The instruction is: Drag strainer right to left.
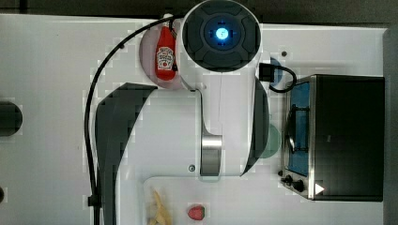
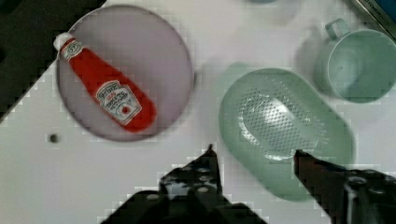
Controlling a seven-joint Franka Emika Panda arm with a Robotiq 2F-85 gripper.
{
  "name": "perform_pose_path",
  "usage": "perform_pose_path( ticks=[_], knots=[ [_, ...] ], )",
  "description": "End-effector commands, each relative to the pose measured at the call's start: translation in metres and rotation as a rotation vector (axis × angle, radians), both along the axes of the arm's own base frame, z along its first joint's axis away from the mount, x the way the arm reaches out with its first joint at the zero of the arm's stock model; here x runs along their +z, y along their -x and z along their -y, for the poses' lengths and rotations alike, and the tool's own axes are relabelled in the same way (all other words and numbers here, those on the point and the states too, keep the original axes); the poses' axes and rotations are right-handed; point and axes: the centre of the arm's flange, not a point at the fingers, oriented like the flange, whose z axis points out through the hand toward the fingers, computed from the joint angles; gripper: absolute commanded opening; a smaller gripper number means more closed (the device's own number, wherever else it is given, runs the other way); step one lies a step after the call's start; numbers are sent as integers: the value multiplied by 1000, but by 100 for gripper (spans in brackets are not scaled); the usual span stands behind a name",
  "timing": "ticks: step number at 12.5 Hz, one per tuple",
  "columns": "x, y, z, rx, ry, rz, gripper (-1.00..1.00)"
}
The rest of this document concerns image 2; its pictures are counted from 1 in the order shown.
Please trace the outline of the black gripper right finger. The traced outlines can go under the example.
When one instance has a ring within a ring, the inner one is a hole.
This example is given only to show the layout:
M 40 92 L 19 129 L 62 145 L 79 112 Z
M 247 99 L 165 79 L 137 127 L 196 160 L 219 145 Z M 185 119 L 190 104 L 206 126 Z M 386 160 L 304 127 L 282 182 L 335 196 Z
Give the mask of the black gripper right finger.
M 347 169 L 297 150 L 294 173 L 332 224 L 396 224 L 395 178 Z

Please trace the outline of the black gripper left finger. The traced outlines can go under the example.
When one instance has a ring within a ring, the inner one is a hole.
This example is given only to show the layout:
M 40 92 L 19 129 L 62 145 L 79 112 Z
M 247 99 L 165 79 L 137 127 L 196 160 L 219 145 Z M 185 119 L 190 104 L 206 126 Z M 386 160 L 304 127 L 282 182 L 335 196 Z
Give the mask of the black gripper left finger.
M 213 188 L 222 193 L 217 153 L 209 144 L 203 155 L 164 175 L 159 181 L 160 192 L 173 201 L 176 197 L 186 197 L 188 192 L 198 188 Z

